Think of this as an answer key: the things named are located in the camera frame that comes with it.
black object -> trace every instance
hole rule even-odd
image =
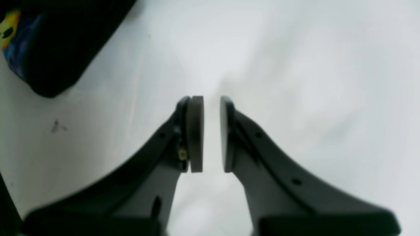
[[[85,190],[33,211],[21,232],[28,236],[165,235],[179,175],[187,172],[190,161],[202,170],[202,162],[195,163],[202,160],[202,103],[202,97],[183,98],[169,120],[125,164]],[[194,130],[193,136],[188,129]]]
[[[0,235],[15,235],[21,224],[21,217],[0,173]]]
[[[290,159],[251,119],[220,100],[223,164],[245,188],[254,236],[395,236],[394,215],[328,185]]]
[[[22,15],[42,13],[22,59],[33,91],[55,97],[74,85],[135,1],[22,1]]]

white table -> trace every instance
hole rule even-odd
[[[392,209],[401,235],[418,236],[419,7],[403,0],[138,3],[79,82],[55,99],[34,94],[1,57],[0,172],[24,217],[117,168],[181,97],[204,95],[204,173],[181,175],[168,232],[248,235],[243,187],[222,170],[225,94],[302,166]]]

black bag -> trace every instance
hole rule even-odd
[[[78,81],[135,1],[22,1],[15,51],[3,50],[9,67],[37,94],[57,96]]]

black plastic bracket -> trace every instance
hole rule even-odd
[[[254,236],[395,236],[392,212],[356,199],[289,158],[251,119],[220,100],[223,165],[244,186]]]
[[[29,236],[165,235],[178,177],[191,162],[202,171],[202,97],[184,97],[175,112],[125,164],[85,190],[33,211]]]

